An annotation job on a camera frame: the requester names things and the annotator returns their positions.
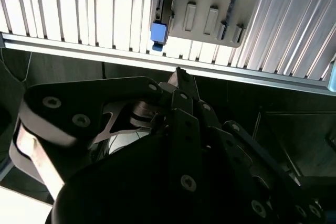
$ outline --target metal bracket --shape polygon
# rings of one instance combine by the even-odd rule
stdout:
[[[5,48],[5,41],[4,38],[2,37],[2,33],[0,33],[0,48]]]

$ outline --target dark floor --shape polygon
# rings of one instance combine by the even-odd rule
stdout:
[[[24,77],[28,52],[4,50],[8,67]],[[106,77],[148,76],[157,82],[167,81],[171,73],[105,64]],[[12,122],[0,136],[0,160],[6,155],[11,140],[18,106],[27,87],[39,83],[102,79],[100,62],[60,56],[33,54],[29,75],[24,84],[17,83],[0,63],[0,106],[12,117]],[[336,153],[325,143],[328,133],[334,134],[336,98],[297,91],[255,86],[196,77],[201,99],[214,107],[221,122],[236,120],[253,133],[258,111],[263,111],[257,140],[280,163],[285,161],[279,142],[298,164],[305,176],[335,176]],[[326,111],[329,114],[276,115],[270,111]],[[29,196],[45,200],[46,189],[40,183],[13,168],[2,185]]]

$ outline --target white cable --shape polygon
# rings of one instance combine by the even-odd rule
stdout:
[[[12,78],[15,80],[15,81],[17,81],[17,82],[19,82],[19,83],[23,83],[23,82],[25,82],[26,80],[27,80],[27,77],[28,77],[28,73],[29,73],[29,67],[30,67],[30,62],[31,62],[31,56],[32,56],[32,52],[30,52],[30,55],[29,55],[29,61],[28,61],[28,66],[27,66],[27,70],[26,70],[26,76],[24,77],[24,79],[23,80],[19,80],[11,71],[10,71],[10,69],[7,67],[7,65],[6,65],[6,63],[5,63],[5,60],[4,60],[4,56],[3,56],[3,52],[2,52],[2,49],[3,48],[0,48],[0,55],[1,55],[1,61],[2,61],[2,63],[3,63],[3,65],[4,65],[4,68],[5,68],[5,70],[12,76]]]

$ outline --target bolt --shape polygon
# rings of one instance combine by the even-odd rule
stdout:
[[[254,210],[254,212],[256,212],[261,217],[266,218],[266,215],[267,215],[266,210],[260,202],[258,202],[256,200],[252,200],[251,206],[252,206],[252,209]]]
[[[196,182],[195,180],[189,175],[183,175],[181,177],[181,185],[187,191],[191,191],[192,193],[196,191]]]
[[[181,96],[182,96],[182,98],[184,98],[184,99],[188,99],[188,97],[187,97],[185,94],[183,94],[183,93],[181,93]]]
[[[310,209],[310,211],[312,211],[313,214],[315,214],[317,217],[321,218],[321,214],[315,206],[309,205],[309,209]]]
[[[238,126],[237,124],[233,124],[233,125],[232,125],[232,128],[233,128],[234,130],[236,130],[236,131],[240,131],[240,128],[239,128],[239,126]]]
[[[149,84],[149,87],[152,89],[152,90],[157,90],[157,87],[153,84]]]
[[[44,97],[42,103],[45,107],[57,109],[61,106],[61,101],[56,97]]]
[[[86,115],[83,115],[83,114],[74,115],[72,118],[72,122],[76,126],[81,127],[81,128],[85,128],[89,126],[91,123],[90,119]]]
[[[203,107],[206,109],[206,110],[211,110],[210,106],[206,103],[203,103]]]
[[[296,207],[296,210],[305,218],[305,217],[307,217],[307,214],[306,214],[306,212],[303,210],[303,208],[302,207],[300,207],[300,206],[298,206],[298,205],[295,205],[295,207]]]

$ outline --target black metal frame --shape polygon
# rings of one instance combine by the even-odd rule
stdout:
[[[161,153],[160,159],[167,166],[167,174],[161,176],[168,181],[162,183],[164,198],[174,202],[168,207],[170,218],[177,215],[185,221],[197,220],[202,209],[207,208],[212,214],[216,209],[217,217],[223,209],[237,214],[243,209],[244,215],[239,216],[242,222],[325,222],[320,207],[304,195],[241,125],[234,121],[223,126],[219,123],[213,108],[200,100],[195,79],[180,68],[168,83],[159,85],[149,78],[137,77],[28,89],[11,147],[19,155],[12,155],[12,159],[31,176],[41,175],[57,198],[54,215],[62,220],[85,221],[86,213],[78,212],[82,209],[68,209],[62,204],[67,204],[73,190],[86,190],[79,184],[84,183],[86,171],[92,181],[92,176],[104,175],[96,174],[92,167],[114,160],[107,158],[92,165],[89,148],[113,135],[140,130],[150,130],[150,135],[112,157],[122,158],[137,152],[140,146],[148,149],[159,144],[154,155]],[[20,167],[21,158],[34,164],[34,174]],[[52,185],[55,181],[50,181],[50,176],[59,184]],[[266,182],[272,208],[255,176]]]

